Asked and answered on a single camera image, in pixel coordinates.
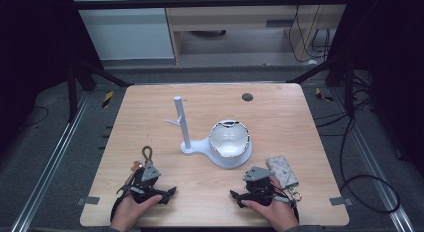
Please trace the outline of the white quilted key pouch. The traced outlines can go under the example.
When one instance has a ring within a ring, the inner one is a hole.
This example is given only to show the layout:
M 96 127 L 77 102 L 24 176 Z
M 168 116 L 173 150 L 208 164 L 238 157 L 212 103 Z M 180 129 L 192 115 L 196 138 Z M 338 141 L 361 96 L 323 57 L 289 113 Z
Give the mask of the white quilted key pouch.
M 283 189 L 296 187 L 298 185 L 298 180 L 284 156 L 269 158 L 267 160 L 267 165 L 274 173 L 274 176 L 279 180 Z

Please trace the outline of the white cabinet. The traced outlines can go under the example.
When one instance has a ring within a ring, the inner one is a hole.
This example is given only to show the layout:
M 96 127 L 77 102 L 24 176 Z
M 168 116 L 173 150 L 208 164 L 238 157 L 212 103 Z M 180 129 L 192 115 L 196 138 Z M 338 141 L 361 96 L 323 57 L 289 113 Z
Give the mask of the white cabinet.
M 80 10 L 80 15 L 102 61 L 174 58 L 162 8 Z

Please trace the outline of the black horizontal frame bar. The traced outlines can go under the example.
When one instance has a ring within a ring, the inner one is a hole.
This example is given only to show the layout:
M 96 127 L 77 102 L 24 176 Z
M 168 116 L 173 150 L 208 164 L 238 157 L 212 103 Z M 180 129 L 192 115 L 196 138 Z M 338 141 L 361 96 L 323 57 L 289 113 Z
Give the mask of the black horizontal frame bar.
M 203 8 L 244 6 L 289 6 L 289 5 L 340 5 L 349 0 L 125 0 L 125 1 L 81 1 L 70 7 L 78 10 L 102 9 L 153 9 L 153 8 Z

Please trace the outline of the yellow black tape strip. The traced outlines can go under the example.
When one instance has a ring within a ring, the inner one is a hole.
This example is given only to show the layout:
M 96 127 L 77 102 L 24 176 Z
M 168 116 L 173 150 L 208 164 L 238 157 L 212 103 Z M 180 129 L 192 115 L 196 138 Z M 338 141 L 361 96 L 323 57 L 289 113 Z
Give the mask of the yellow black tape strip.
M 106 107 L 108 107 L 108 105 L 109 105 L 109 103 L 110 103 L 110 101 L 111 101 L 111 98 L 112 98 L 113 94 L 114 94 L 114 91 L 108 91 L 108 92 L 106 93 L 105 98 L 104 98 L 104 100 L 103 100 L 103 102 L 102 102 L 102 108 L 106 108 Z
M 321 100 L 324 100 L 324 101 L 327 101 L 327 102 L 332 102 L 333 101 L 333 97 L 330 96 L 329 94 L 325 93 L 325 91 L 322 90 L 322 89 L 320 89 L 320 88 L 316 88 L 315 89 L 315 96 L 318 99 L 321 99 Z

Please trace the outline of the white bowl with silver rim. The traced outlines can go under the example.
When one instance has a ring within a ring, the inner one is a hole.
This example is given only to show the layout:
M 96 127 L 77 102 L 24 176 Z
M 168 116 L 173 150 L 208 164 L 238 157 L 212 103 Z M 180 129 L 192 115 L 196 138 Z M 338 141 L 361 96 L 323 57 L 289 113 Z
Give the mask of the white bowl with silver rim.
M 221 157 L 237 157 L 247 151 L 250 134 L 246 126 L 236 120 L 223 120 L 210 131 L 209 143 Z

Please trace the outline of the black frame stand leg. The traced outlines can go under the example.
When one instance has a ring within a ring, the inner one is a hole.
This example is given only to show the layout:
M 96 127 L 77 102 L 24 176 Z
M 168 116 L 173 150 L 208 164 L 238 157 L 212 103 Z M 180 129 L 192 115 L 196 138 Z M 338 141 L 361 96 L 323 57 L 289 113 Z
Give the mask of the black frame stand leg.
M 303 75 L 288 80 L 288 83 L 301 84 L 308 78 L 313 77 L 321 71 L 328 70 L 326 84 L 330 87 L 336 86 L 344 80 L 344 108 L 350 118 L 354 117 L 353 105 L 353 63 L 346 57 L 334 56 L 325 62 L 313 67 Z
M 131 86 L 131 83 L 125 82 L 107 73 L 103 68 L 97 67 L 86 61 L 74 60 L 69 64 L 66 72 L 69 101 L 69 122 L 76 117 L 78 112 L 76 84 L 80 83 L 84 91 L 93 91 L 96 88 L 96 82 L 91 76 L 92 73 L 101 76 L 119 87 Z

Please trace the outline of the wooden desk cabinet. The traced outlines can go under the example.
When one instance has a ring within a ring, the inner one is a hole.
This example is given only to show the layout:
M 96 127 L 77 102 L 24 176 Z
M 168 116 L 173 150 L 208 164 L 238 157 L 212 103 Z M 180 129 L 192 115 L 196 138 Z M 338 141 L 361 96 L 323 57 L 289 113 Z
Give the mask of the wooden desk cabinet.
M 341 5 L 289 5 L 250 7 L 168 8 L 170 30 L 215 31 L 281 28 L 286 31 L 294 55 L 303 60 L 312 55 L 316 31 L 336 29 L 344 13 Z

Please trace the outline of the aluminium floor rail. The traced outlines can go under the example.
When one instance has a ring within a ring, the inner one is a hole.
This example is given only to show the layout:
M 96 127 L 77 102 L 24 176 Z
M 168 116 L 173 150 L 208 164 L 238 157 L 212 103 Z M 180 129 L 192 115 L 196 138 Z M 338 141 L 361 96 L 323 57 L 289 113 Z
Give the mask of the aluminium floor rail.
M 71 119 L 61 134 L 47 164 L 45 165 L 34 189 L 32 190 L 25 206 L 15 219 L 10 232 L 27 232 L 50 184 L 65 155 L 67 148 L 73 138 L 73 135 L 81 121 L 87 108 L 91 94 L 83 92 L 77 105 L 77 112 Z
M 343 114 L 342 118 L 346 122 L 346 127 L 342 133 L 342 143 L 339 151 L 339 168 L 342 179 L 342 185 L 340 186 L 339 191 L 342 192 L 347 190 L 358 203 L 362 204 L 368 210 L 378 214 L 388 215 L 391 218 L 397 232 L 416 232 L 409 216 L 402 206 L 399 193 L 388 182 L 386 174 L 383 172 L 381 166 L 372 154 L 364 135 L 355 124 L 355 108 L 354 117 L 350 118 L 344 108 L 342 94 L 334 89 L 332 89 L 332 93 L 334 95 L 335 103 L 338 105 Z M 364 163 L 366 168 L 365 174 L 355 174 L 349 177 L 346 176 L 343 156 L 348 137 L 353 140 L 353 144 Z M 368 180 L 369 183 L 375 187 L 383 204 L 382 209 L 375 208 L 369 203 L 366 203 L 363 198 L 353 191 L 352 183 L 357 180 Z

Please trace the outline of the white key holder stand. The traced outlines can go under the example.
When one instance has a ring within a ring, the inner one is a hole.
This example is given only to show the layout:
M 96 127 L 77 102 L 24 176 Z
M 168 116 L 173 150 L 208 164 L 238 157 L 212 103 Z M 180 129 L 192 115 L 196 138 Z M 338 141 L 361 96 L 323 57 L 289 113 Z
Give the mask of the white key holder stand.
M 177 120 L 167 120 L 167 123 L 176 125 L 181 128 L 181 132 L 183 135 L 183 141 L 180 144 L 180 150 L 185 155 L 194 155 L 194 154 L 202 154 L 206 156 L 213 164 L 219 166 L 224 169 L 235 169 L 237 167 L 242 166 L 246 163 L 253 153 L 253 145 L 250 137 L 250 144 L 247 148 L 247 151 L 240 156 L 237 157 L 221 157 L 219 156 L 211 147 L 209 143 L 209 134 L 202 140 L 193 140 L 190 138 L 188 125 L 186 121 L 186 116 L 183 107 L 183 100 L 181 96 L 175 96 L 173 98 L 176 112 L 177 112 Z

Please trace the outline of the person's left hand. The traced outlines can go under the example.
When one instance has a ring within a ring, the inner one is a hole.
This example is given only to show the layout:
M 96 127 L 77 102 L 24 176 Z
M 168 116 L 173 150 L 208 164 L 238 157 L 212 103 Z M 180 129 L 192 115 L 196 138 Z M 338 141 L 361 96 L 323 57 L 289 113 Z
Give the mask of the person's left hand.
M 118 232 L 128 232 L 143 214 L 161 200 L 161 195 L 155 195 L 142 203 L 136 203 L 132 197 L 125 197 L 117 207 L 110 227 Z

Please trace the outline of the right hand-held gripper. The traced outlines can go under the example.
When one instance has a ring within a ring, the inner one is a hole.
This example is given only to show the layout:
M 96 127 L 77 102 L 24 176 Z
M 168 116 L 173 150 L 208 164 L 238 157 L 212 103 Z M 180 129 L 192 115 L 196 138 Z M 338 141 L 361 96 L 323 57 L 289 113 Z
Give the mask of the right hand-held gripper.
M 255 201 L 263 206 L 269 206 L 274 199 L 285 203 L 291 200 L 283 191 L 277 191 L 270 180 L 273 172 L 269 169 L 253 166 L 243 176 L 246 182 L 245 189 L 247 193 L 239 194 L 233 190 L 230 195 L 237 201 L 240 207 L 244 207 L 243 200 Z

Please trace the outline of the person's right hand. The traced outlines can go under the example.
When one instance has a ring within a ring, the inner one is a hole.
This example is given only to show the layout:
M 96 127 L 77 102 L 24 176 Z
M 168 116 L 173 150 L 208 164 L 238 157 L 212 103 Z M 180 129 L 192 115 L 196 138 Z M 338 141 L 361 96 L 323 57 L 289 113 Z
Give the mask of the person's right hand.
M 287 232 L 299 225 L 288 203 L 273 200 L 269 206 L 263 206 L 255 201 L 242 200 L 242 204 L 263 216 L 276 232 Z

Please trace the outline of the black curtain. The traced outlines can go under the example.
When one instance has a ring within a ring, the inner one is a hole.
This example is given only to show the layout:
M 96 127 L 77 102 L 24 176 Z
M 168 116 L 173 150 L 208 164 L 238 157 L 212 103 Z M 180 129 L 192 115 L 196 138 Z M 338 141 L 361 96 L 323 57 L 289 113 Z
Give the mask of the black curtain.
M 102 66 L 73 0 L 0 0 L 0 156 L 37 95 L 67 80 L 72 62 Z
M 424 176 L 424 0 L 349 0 L 330 55 L 371 73 L 386 123 Z

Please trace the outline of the grey table bracket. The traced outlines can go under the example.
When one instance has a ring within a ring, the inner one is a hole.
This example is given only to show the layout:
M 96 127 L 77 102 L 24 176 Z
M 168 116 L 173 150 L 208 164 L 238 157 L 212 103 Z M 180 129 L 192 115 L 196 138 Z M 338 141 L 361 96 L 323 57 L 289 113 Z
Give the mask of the grey table bracket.
M 77 200 L 76 204 L 77 205 L 85 205 L 85 204 L 97 205 L 99 200 L 100 200 L 99 197 L 92 197 L 92 196 L 80 197 Z
M 329 201 L 332 206 L 337 206 L 337 205 L 351 206 L 353 204 L 353 201 L 351 198 L 344 198 L 344 197 L 330 198 Z

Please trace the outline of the key bunch with olive cord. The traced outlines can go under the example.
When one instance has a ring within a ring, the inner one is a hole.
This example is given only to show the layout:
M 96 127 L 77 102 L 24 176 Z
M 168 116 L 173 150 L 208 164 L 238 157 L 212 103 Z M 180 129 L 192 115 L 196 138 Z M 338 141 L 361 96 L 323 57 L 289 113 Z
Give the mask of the key bunch with olive cord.
M 143 160 L 134 161 L 133 166 L 131 167 L 132 171 L 136 171 L 144 167 L 148 163 L 152 162 L 153 149 L 151 146 L 148 146 L 148 145 L 144 146 L 141 150 L 141 153 L 143 156 Z

